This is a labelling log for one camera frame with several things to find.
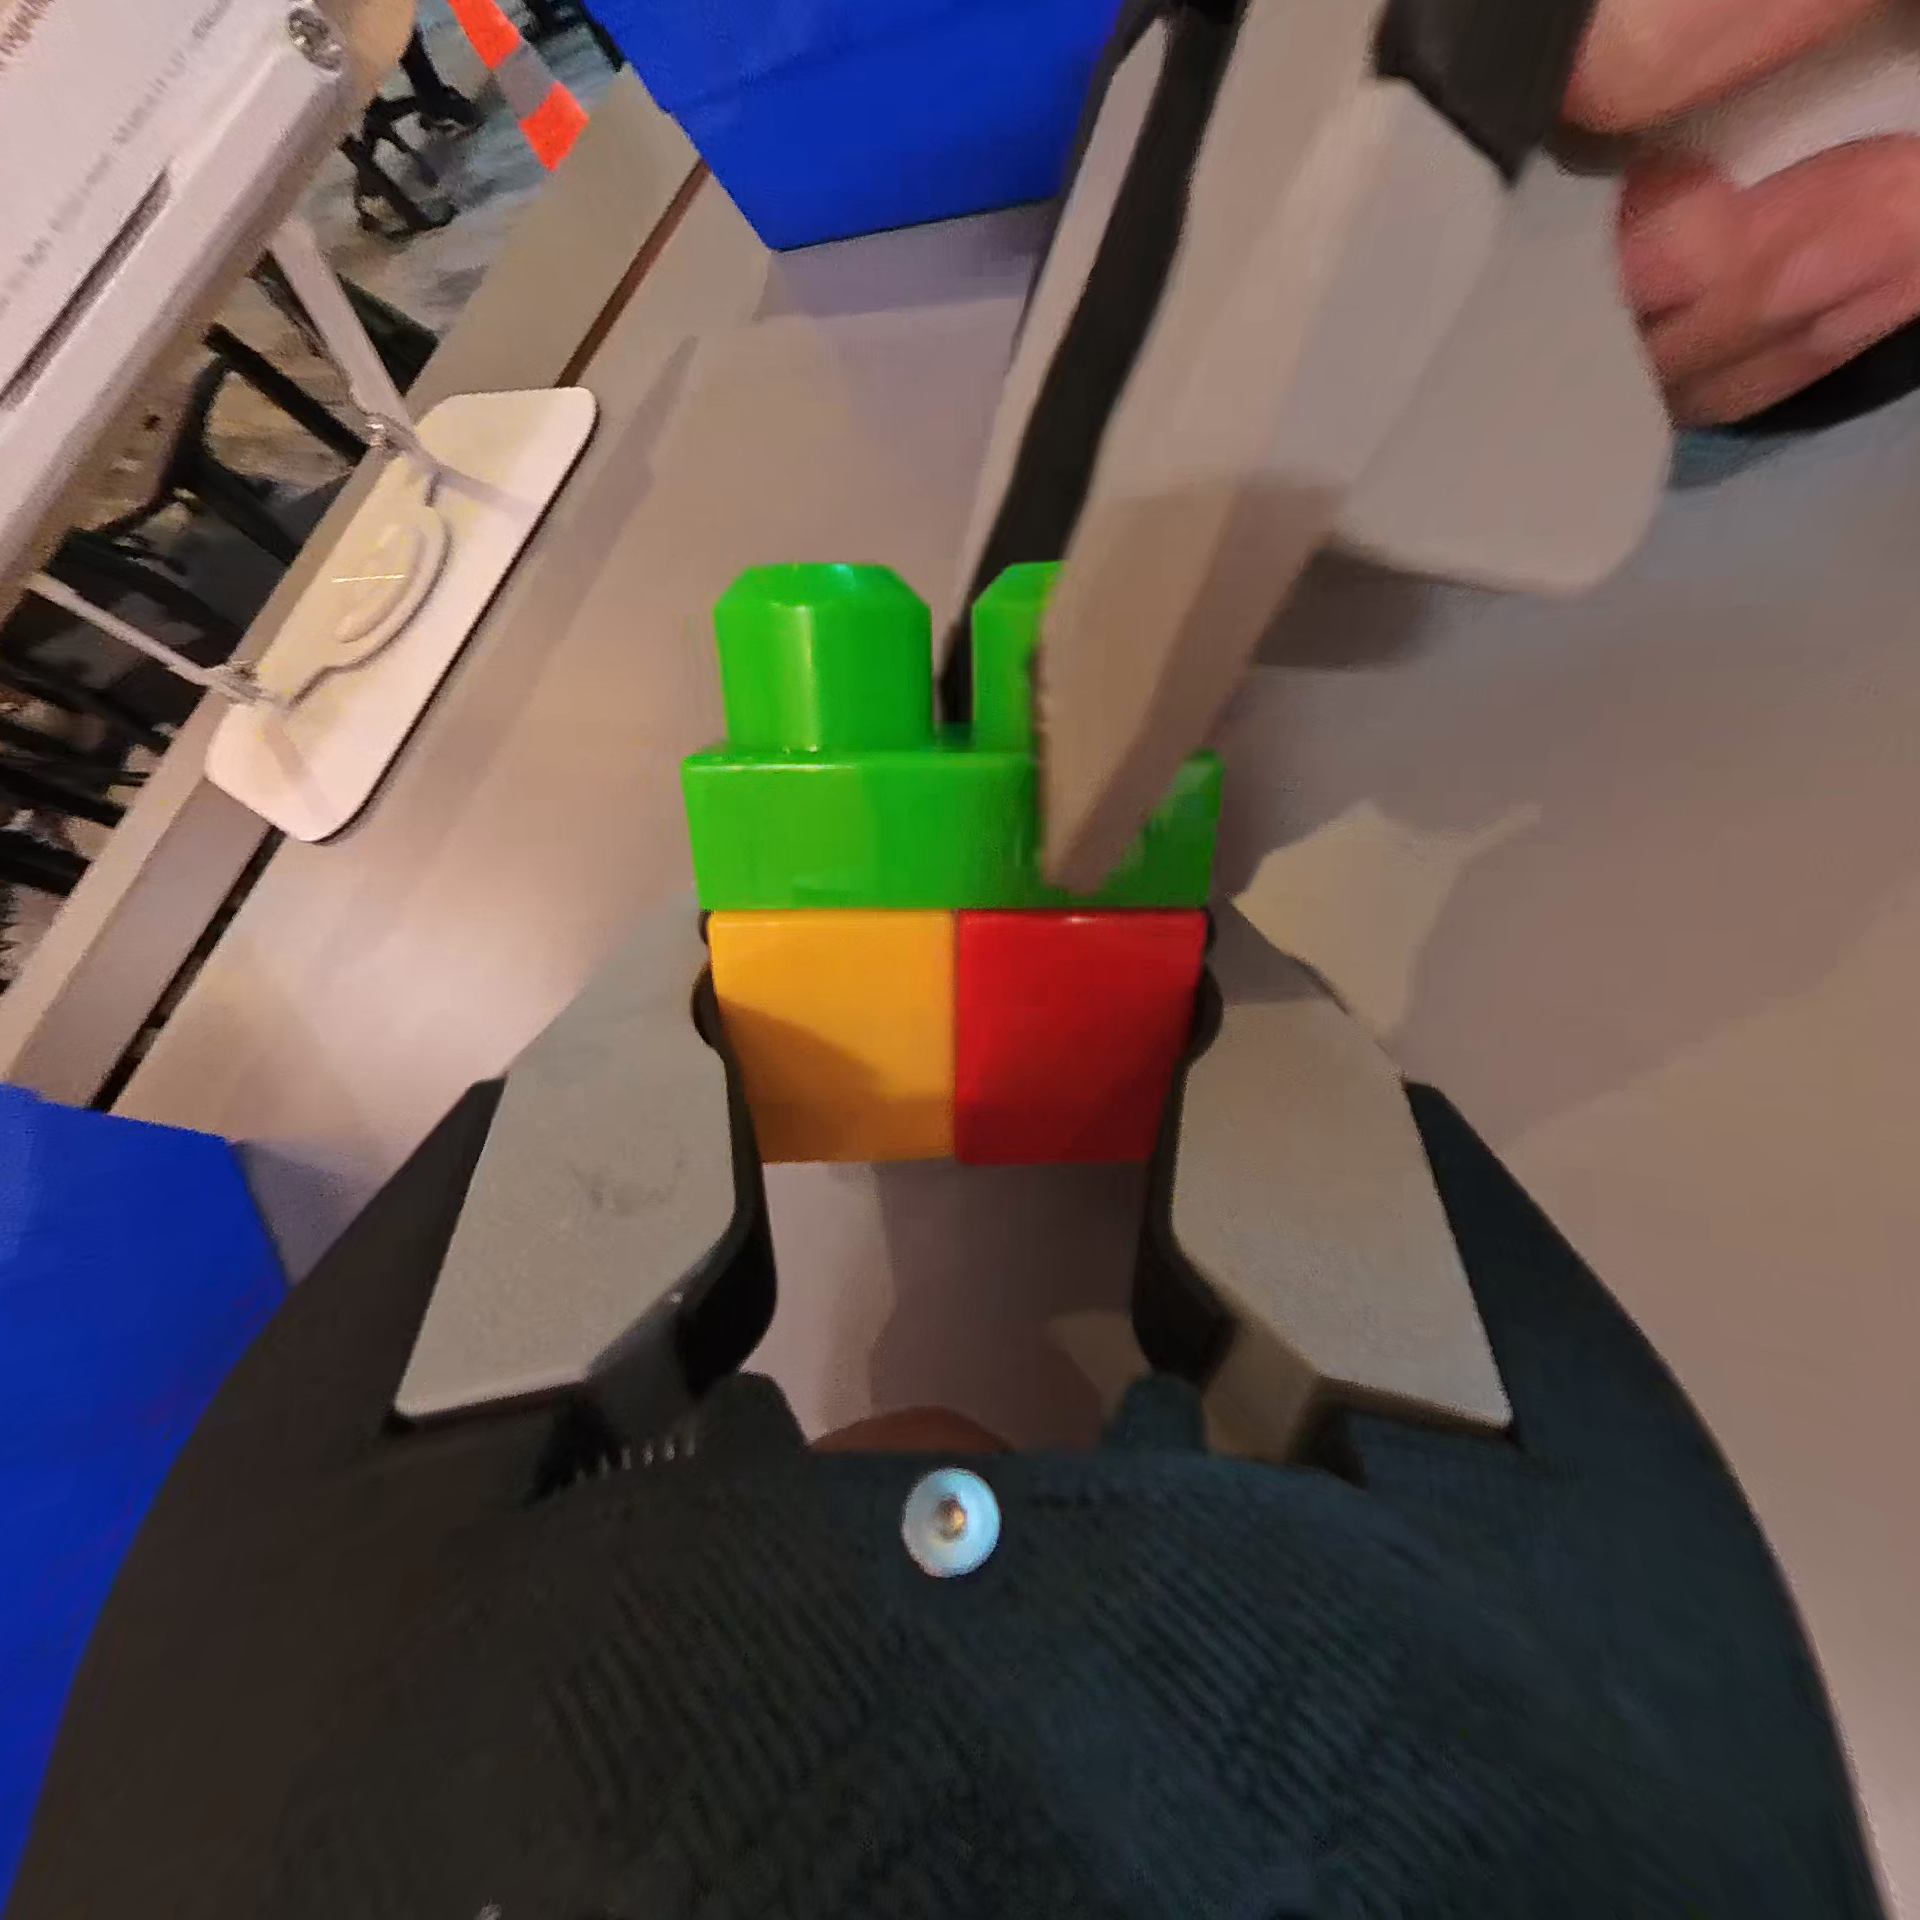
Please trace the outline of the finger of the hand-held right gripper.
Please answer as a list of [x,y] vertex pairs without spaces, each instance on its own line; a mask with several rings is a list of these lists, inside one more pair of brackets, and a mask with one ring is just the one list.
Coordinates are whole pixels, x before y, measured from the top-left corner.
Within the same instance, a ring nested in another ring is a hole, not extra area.
[[1026,562],[1066,561],[1168,307],[1194,174],[1247,4],[1125,4],[1024,296],[959,562],[949,638]]
[[1376,73],[1386,4],[1247,4],[1164,318],[1051,592],[1045,872],[1093,892],[1336,552],[1587,592],[1671,428],[1619,290],[1619,180],[1515,182]]

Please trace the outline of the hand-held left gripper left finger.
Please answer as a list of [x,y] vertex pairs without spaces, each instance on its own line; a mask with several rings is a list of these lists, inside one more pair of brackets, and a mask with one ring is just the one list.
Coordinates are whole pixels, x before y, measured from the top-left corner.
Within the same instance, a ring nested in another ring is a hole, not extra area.
[[665,906],[505,1073],[396,1410],[586,1389],[660,1421],[740,1371],[776,1307],[705,916]]

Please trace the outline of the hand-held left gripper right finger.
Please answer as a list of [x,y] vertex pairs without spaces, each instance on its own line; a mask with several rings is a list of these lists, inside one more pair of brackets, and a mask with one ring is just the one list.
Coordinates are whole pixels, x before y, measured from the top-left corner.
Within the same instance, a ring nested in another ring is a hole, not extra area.
[[1347,1410],[1514,1421],[1399,1070],[1229,904],[1147,1165],[1137,1342],[1225,1456],[1300,1459]]

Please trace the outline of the blue plastic bin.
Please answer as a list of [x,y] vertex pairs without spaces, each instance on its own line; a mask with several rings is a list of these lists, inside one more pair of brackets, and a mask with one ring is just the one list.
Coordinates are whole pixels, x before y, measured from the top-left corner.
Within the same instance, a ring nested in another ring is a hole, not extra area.
[[1120,3],[604,3],[769,249],[1049,201]]
[[283,1296],[226,1141],[3,1088],[3,1888],[138,1528]]

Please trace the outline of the yellow single-stud block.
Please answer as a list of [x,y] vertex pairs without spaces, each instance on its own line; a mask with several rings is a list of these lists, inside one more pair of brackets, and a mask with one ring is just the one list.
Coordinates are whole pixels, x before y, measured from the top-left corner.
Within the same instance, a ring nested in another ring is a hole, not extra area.
[[717,910],[706,949],[763,1164],[954,1156],[952,910]]

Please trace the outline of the red single-stud block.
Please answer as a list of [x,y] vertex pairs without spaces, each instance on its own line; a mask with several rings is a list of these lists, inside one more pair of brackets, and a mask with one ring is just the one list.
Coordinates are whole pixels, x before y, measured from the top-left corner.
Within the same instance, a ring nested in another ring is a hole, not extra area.
[[1209,914],[967,910],[954,931],[954,1156],[980,1168],[1151,1161]]

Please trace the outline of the green two-stud block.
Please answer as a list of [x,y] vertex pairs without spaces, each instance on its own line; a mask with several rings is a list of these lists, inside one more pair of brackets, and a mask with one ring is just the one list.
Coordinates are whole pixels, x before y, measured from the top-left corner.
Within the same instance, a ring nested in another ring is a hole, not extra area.
[[1040,868],[1033,654],[1051,562],[1008,566],[972,605],[972,712],[935,712],[929,605],[887,566],[748,566],[712,626],[725,734],[683,760],[706,913],[786,908],[1202,908],[1224,766],[1189,757],[1090,893]]

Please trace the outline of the person's right hand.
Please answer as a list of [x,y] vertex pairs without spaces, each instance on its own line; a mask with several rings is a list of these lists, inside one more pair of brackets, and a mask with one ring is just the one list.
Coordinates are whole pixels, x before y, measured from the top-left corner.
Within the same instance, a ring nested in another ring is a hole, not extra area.
[[[1746,91],[1879,10],[1596,4],[1563,117],[1597,137],[1644,134]],[[1616,249],[1669,418],[1743,424],[1916,320],[1916,140],[1825,150],[1754,185],[1644,156],[1625,174]]]

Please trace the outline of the orange traffic cone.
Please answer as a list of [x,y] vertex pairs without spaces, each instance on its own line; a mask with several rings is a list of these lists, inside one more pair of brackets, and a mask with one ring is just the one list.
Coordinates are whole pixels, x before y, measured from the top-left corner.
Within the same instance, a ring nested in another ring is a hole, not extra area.
[[543,166],[575,154],[591,114],[499,3],[447,3]]

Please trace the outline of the white document stand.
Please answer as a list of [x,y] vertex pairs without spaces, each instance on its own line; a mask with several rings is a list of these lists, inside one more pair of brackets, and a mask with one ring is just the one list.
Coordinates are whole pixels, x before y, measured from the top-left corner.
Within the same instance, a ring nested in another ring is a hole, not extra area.
[[[4,609],[24,592],[225,701],[207,777],[301,843],[393,769],[597,425],[586,388],[401,394],[297,214],[307,180],[401,62],[416,4],[287,4],[289,43],[195,132],[3,398]],[[264,659],[201,666],[49,569],[87,470],[161,365],[260,259],[340,370],[371,492]]]

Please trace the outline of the printed instruction sheet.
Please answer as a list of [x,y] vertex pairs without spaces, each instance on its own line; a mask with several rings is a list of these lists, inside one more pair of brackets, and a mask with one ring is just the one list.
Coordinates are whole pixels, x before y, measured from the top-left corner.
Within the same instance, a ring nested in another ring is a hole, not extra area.
[[287,43],[287,4],[4,4],[8,386],[186,141]]

